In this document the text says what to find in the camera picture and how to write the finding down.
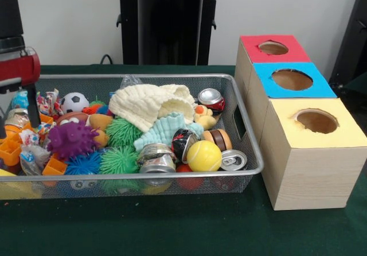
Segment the round hole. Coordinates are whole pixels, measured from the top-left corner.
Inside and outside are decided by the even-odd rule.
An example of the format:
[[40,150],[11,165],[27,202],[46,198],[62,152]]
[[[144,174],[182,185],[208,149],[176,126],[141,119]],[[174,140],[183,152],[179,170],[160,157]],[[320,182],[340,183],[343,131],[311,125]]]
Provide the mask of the round hole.
[[298,113],[296,120],[315,133],[328,134],[335,131],[338,121],[331,114],[317,109],[304,110]]
[[289,51],[285,45],[274,41],[266,41],[260,44],[259,48],[262,52],[269,55],[283,55]]
[[311,77],[296,69],[280,69],[275,71],[271,77],[286,90],[302,91],[310,88],[313,84]]

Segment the yellow duck toy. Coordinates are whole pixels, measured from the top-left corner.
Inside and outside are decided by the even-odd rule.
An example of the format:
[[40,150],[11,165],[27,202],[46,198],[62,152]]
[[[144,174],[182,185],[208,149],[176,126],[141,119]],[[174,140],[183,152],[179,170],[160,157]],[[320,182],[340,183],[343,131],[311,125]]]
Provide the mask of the yellow duck toy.
[[203,105],[196,106],[194,121],[200,124],[205,131],[211,129],[217,123],[213,117],[213,111]]

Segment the white wall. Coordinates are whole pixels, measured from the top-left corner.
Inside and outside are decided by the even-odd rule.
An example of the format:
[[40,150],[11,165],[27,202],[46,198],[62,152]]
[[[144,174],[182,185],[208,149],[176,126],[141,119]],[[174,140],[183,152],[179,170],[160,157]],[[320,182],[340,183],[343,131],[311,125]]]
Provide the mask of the white wall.
[[[354,0],[217,0],[210,64],[235,64],[241,34],[294,34],[329,76]],[[122,62],[119,0],[19,0],[25,39],[43,64]]]

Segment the black and white ball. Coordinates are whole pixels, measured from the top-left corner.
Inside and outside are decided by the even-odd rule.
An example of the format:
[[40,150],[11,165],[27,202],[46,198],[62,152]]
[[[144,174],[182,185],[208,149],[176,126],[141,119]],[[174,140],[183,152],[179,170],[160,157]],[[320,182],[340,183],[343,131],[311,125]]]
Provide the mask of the black and white ball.
[[60,107],[64,114],[71,113],[72,111],[82,111],[83,108],[89,107],[89,101],[83,94],[71,92],[62,98]]

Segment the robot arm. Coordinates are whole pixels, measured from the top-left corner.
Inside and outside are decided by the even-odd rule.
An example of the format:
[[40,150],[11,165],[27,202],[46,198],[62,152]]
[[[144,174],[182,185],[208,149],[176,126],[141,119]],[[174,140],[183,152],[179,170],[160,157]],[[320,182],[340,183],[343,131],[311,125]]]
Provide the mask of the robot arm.
[[[18,0],[0,0],[0,94],[23,88],[28,91],[28,116],[32,127],[40,123],[35,82],[41,66],[34,49],[26,47]],[[4,119],[0,119],[0,138],[5,138]]]

